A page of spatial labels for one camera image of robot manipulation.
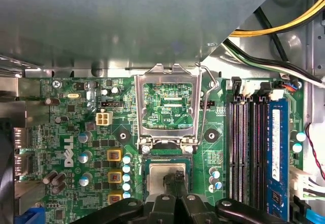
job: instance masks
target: power connector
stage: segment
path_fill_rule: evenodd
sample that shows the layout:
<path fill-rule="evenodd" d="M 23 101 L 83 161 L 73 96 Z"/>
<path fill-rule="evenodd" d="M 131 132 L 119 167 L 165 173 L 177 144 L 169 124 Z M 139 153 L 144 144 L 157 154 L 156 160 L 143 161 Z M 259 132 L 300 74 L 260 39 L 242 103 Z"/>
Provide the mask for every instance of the power connector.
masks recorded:
<path fill-rule="evenodd" d="M 298 168 L 289 167 L 289 187 L 290 194 L 297 196 L 301 200 L 307 200 L 308 198 L 304 197 L 304 188 L 309 189 L 309 178 L 313 175 L 307 172 L 304 172 Z"/>

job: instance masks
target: screw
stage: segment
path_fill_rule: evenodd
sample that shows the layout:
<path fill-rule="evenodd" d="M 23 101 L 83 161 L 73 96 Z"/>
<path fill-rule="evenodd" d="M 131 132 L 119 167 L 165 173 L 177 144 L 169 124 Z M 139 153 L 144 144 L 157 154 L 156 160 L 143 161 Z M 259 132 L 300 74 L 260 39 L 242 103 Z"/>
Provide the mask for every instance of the screw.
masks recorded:
<path fill-rule="evenodd" d="M 194 196 L 194 195 L 188 195 L 187 198 L 188 198 L 189 200 L 195 200 L 195 196 Z"/>
<path fill-rule="evenodd" d="M 192 154 L 193 153 L 193 147 L 190 146 L 190 145 L 187 145 L 185 147 L 185 152 L 188 153 L 188 154 Z"/>
<path fill-rule="evenodd" d="M 142 146 L 142 153 L 148 154 L 150 152 L 150 147 L 148 145 Z"/>
<path fill-rule="evenodd" d="M 130 202 L 130 203 L 128 203 L 128 205 L 129 205 L 129 206 L 136 206 L 137 203 L 136 203 L 136 202 Z"/>
<path fill-rule="evenodd" d="M 230 206 L 230 205 L 232 205 L 228 200 L 224 200 L 224 201 L 222 201 L 221 203 L 222 203 L 222 205 L 224 205 L 224 206 Z"/>
<path fill-rule="evenodd" d="M 52 82 L 52 86 L 53 86 L 53 88 L 61 88 L 62 83 L 60 81 L 54 80 Z"/>

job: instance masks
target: yellow wire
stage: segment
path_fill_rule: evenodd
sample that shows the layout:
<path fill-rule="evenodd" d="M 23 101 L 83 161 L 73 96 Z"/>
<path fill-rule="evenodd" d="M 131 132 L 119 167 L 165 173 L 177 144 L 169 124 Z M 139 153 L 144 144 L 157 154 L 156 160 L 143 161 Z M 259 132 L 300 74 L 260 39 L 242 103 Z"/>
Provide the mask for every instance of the yellow wire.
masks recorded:
<path fill-rule="evenodd" d="M 324 7 L 325 7 L 325 0 L 318 0 L 308 11 L 306 11 L 303 15 L 301 15 L 300 17 L 298 17 L 297 19 L 293 20 L 290 23 L 278 27 L 274 27 L 274 28 L 263 29 L 263 30 L 234 31 L 231 34 L 231 37 L 256 37 L 256 36 L 267 35 L 273 32 L 281 31 L 283 29 L 290 28 L 294 25 L 297 25 L 307 20 L 308 18 L 316 14 Z"/>

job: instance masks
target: blue connector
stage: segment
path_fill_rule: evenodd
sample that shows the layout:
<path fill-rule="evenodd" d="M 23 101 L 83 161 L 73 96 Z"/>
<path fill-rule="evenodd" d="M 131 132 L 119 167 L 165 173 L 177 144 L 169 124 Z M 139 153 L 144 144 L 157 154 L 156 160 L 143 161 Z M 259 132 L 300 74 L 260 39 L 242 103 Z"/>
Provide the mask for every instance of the blue connector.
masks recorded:
<path fill-rule="evenodd" d="M 45 208 L 30 208 L 24 214 L 15 217 L 15 224 L 45 224 Z"/>

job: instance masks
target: dell logo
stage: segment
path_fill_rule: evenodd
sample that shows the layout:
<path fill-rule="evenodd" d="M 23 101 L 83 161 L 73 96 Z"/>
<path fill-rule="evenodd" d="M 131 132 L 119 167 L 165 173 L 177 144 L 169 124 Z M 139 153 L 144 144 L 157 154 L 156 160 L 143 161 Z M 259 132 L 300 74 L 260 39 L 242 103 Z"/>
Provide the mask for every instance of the dell logo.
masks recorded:
<path fill-rule="evenodd" d="M 64 139 L 65 143 L 69 143 L 69 145 L 65 145 L 64 149 L 64 156 L 65 156 L 65 160 L 64 160 L 64 167 L 73 167 L 73 136 L 70 136 L 69 139 Z"/>

